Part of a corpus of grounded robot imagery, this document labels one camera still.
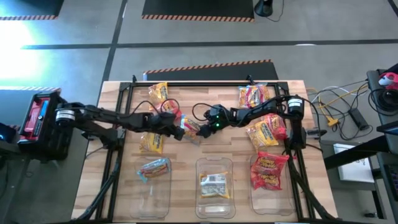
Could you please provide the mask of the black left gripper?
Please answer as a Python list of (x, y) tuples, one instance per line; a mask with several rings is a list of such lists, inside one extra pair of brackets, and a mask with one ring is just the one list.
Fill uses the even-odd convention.
[(150, 133), (163, 134), (166, 136), (174, 136), (178, 141), (181, 141), (184, 136), (185, 130), (180, 126), (174, 125), (172, 119), (150, 119), (146, 131)]

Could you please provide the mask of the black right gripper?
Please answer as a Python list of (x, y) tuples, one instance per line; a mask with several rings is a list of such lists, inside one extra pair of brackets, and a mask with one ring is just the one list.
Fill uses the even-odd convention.
[(211, 116), (210, 119), (208, 120), (208, 124), (201, 125), (200, 130), (197, 132), (197, 134), (203, 136), (204, 138), (208, 138), (212, 134), (228, 126), (230, 126), (230, 120), (227, 116), (225, 115)]

